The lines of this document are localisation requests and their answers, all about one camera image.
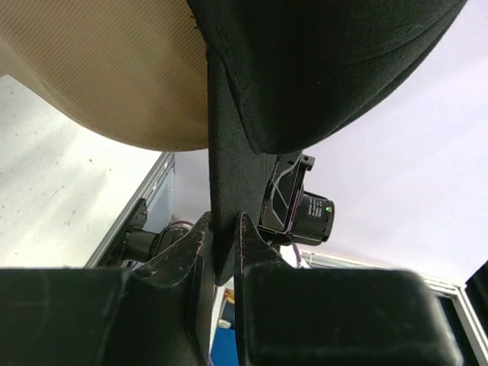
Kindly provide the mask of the black NY baseball cap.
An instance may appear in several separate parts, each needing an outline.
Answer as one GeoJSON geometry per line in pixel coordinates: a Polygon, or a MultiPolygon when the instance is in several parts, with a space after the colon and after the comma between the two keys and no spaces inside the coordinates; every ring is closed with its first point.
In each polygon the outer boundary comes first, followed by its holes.
{"type": "Polygon", "coordinates": [[[233,275],[236,218],[259,218],[275,160],[394,92],[463,1],[191,1],[207,47],[215,282],[233,275]]]}

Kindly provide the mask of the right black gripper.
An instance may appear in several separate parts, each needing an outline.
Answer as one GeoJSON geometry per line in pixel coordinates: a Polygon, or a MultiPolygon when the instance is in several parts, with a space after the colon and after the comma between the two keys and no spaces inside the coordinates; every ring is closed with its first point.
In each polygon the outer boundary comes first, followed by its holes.
{"type": "Polygon", "coordinates": [[[303,181],[315,159],[302,151],[276,158],[268,180],[258,221],[258,232],[265,242],[291,244],[298,207],[303,200],[303,181]]]}

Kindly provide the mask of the beige baseball cap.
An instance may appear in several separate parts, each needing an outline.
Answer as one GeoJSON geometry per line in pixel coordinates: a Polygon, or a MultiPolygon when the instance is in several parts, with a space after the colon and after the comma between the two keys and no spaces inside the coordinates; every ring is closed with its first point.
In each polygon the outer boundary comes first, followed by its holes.
{"type": "Polygon", "coordinates": [[[207,147],[205,45],[185,1],[3,1],[1,72],[112,140],[207,147]]]}

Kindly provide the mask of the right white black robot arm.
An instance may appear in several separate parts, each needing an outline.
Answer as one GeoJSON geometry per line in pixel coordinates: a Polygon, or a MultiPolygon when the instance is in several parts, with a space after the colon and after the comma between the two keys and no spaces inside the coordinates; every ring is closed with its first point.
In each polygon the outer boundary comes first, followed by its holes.
{"type": "MultiPolygon", "coordinates": [[[[272,246],[298,243],[318,246],[332,232],[335,217],[333,201],[304,190],[305,174],[314,165],[312,156],[293,152],[277,158],[268,181],[257,224],[259,235],[272,246]]],[[[159,233],[131,223],[121,246],[123,260],[144,263],[182,238],[193,223],[172,221],[159,233]]]]}

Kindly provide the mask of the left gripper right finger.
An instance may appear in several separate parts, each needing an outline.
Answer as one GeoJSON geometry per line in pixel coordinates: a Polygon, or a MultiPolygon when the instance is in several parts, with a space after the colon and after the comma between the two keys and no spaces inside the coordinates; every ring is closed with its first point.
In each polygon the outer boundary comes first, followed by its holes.
{"type": "Polygon", "coordinates": [[[250,216],[235,226],[241,365],[461,365],[433,291],[405,270],[291,267],[250,216]]]}

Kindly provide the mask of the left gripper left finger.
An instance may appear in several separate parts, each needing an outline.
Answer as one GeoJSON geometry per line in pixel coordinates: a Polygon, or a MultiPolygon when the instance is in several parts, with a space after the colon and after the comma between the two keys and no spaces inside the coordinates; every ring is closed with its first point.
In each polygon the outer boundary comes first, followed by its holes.
{"type": "Polygon", "coordinates": [[[137,270],[1,272],[3,365],[205,365],[210,213],[137,270]]]}

